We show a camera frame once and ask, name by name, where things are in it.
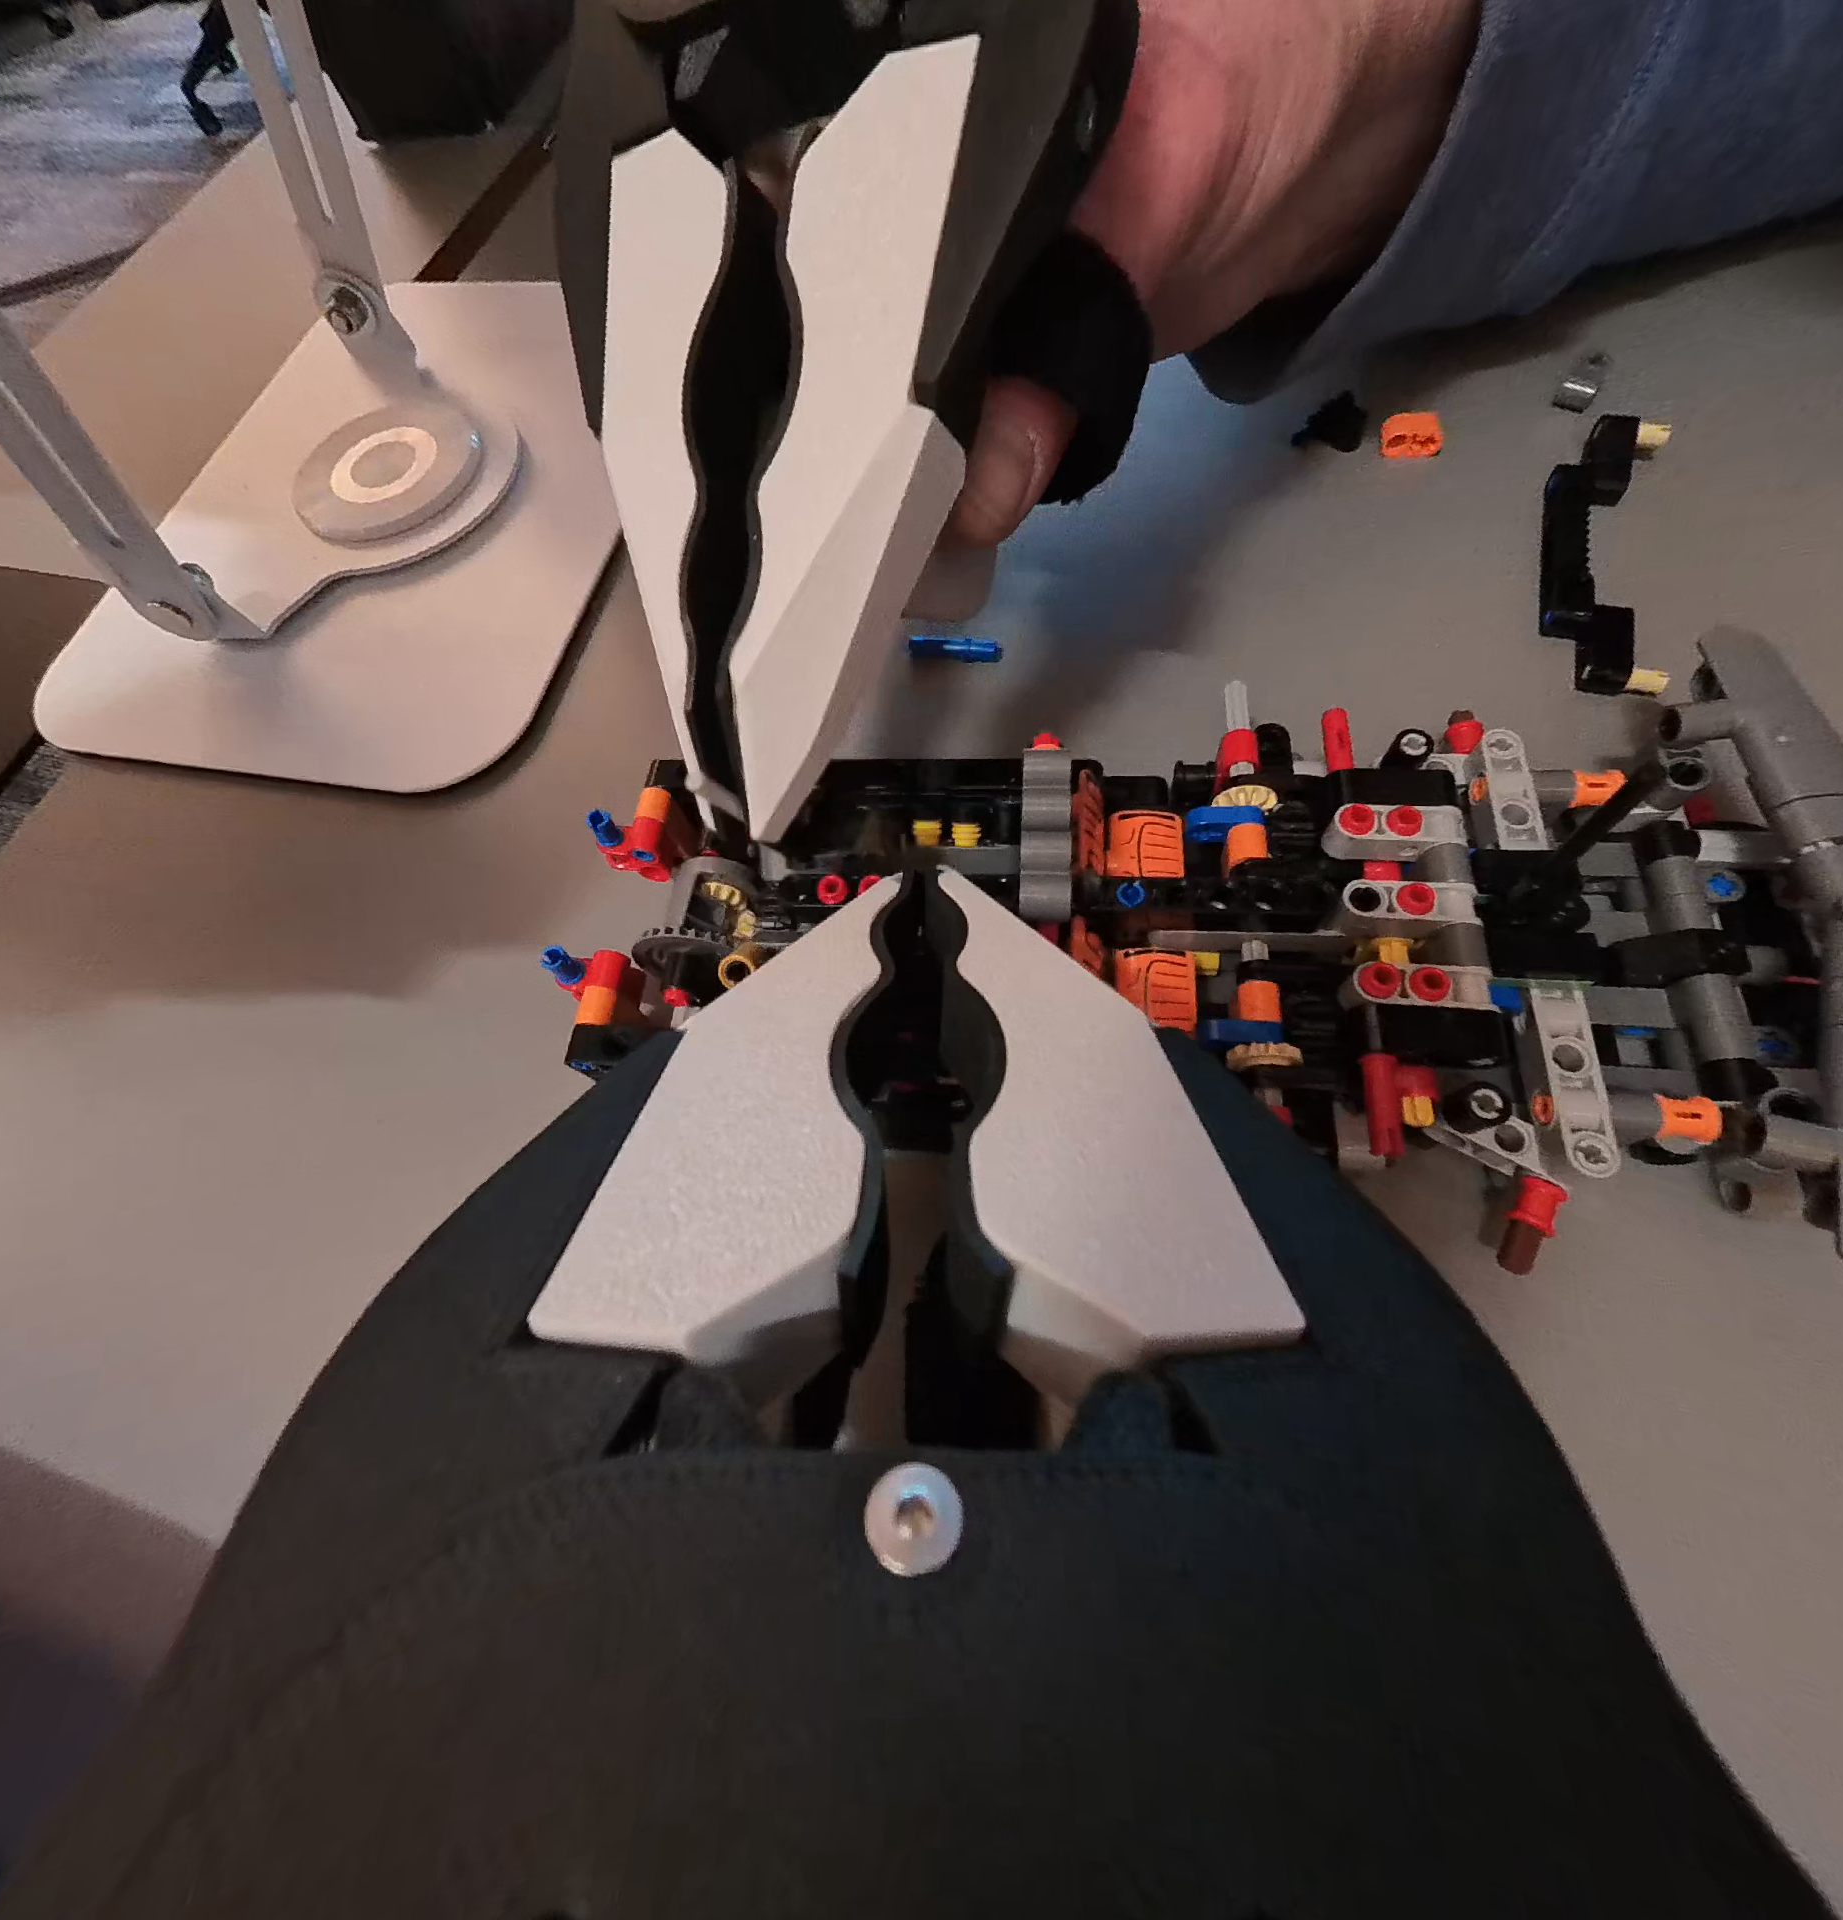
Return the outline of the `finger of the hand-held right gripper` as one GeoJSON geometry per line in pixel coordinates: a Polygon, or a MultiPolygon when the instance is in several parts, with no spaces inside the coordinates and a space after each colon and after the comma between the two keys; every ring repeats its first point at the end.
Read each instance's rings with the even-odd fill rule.
{"type": "Polygon", "coordinates": [[[741,416],[706,410],[710,454],[691,424],[731,185],[669,128],[615,157],[610,188],[603,454],[702,824],[744,830],[725,656],[749,588],[749,499],[719,444],[741,416]]]}
{"type": "Polygon", "coordinates": [[[731,656],[749,830],[776,843],[875,692],[964,454],[914,397],[978,37],[890,53],[796,170],[796,397],[731,656]]]}

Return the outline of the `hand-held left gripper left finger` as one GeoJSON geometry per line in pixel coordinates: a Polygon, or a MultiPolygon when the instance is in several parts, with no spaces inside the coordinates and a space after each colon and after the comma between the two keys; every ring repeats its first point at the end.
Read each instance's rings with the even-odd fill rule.
{"type": "Polygon", "coordinates": [[[869,1143],[839,1043],[886,962],[886,877],[697,1013],[535,1299],[542,1342],[836,1356],[859,1339],[869,1143]]]}

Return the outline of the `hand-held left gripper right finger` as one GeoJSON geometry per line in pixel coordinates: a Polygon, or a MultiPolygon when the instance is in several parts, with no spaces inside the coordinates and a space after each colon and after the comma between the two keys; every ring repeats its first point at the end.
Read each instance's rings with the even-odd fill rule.
{"type": "Polygon", "coordinates": [[[1149,1020],[968,878],[942,873],[959,978],[1004,1040],[966,1149],[976,1224],[1011,1267],[1019,1369],[1133,1369],[1283,1346],[1304,1311],[1149,1020]]]}

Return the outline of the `black orange lego model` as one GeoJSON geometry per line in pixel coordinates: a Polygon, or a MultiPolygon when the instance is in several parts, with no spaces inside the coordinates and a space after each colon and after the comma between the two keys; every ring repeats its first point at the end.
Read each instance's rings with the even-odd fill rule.
{"type": "Polygon", "coordinates": [[[1210,760],[845,759],[776,850],[711,836],[675,760],[587,827],[669,889],[627,949],[547,948],[565,1062],[600,1077],[877,881],[941,870],[1187,1034],[1338,1166],[1433,1140],[1508,1194],[1524,1271],[1569,1183],[1705,1163],[1783,1188],[1843,1258],[1843,740],[1771,641],[1700,641],[1628,770],[1544,770],[1466,709],[1361,762],[1252,725],[1210,760]]]}

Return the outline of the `person's right forearm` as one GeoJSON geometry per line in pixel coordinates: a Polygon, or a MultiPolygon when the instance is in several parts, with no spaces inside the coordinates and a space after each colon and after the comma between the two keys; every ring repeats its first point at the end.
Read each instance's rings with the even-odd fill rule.
{"type": "Polygon", "coordinates": [[[1190,359],[1223,401],[1843,202],[1843,2],[1489,2],[1384,250],[1190,359]]]}

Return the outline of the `black lego beam assembly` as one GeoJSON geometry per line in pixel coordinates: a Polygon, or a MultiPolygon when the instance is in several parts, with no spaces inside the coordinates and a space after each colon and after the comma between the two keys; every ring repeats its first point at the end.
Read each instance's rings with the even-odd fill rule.
{"type": "Polygon", "coordinates": [[[1553,468],[1540,503],[1536,612],[1540,637],[1574,644],[1574,686],[1618,697],[1660,695],[1670,677],[1635,659],[1635,615],[1599,600],[1591,569],[1589,516],[1618,506],[1634,468],[1671,438],[1665,422],[1606,416],[1576,462],[1553,468]]]}

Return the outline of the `person's right hand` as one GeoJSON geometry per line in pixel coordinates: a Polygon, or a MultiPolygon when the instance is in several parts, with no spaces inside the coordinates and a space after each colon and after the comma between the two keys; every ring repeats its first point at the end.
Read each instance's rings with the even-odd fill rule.
{"type": "Polygon", "coordinates": [[[1150,355],[1265,397],[1384,250],[1477,52],[1477,2],[1144,2],[1126,105],[1069,216],[1150,355]]]}

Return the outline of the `white book stand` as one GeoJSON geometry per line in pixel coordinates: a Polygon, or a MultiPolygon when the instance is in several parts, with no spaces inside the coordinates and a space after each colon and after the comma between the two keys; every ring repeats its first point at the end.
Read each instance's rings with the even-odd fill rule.
{"type": "Polygon", "coordinates": [[[0,450],[105,594],[58,750],[398,795],[525,733],[620,536],[550,283],[387,284],[303,4],[227,4],[315,321],[160,519],[0,311],[0,450]]]}

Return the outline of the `black office chair base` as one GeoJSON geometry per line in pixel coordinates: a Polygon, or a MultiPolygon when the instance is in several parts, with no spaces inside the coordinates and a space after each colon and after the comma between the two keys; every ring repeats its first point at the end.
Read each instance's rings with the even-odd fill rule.
{"type": "Polygon", "coordinates": [[[237,69],[236,28],[225,2],[208,2],[199,18],[199,38],[181,78],[181,94],[197,130],[220,137],[225,127],[203,98],[201,88],[210,78],[227,78],[237,69]]]}

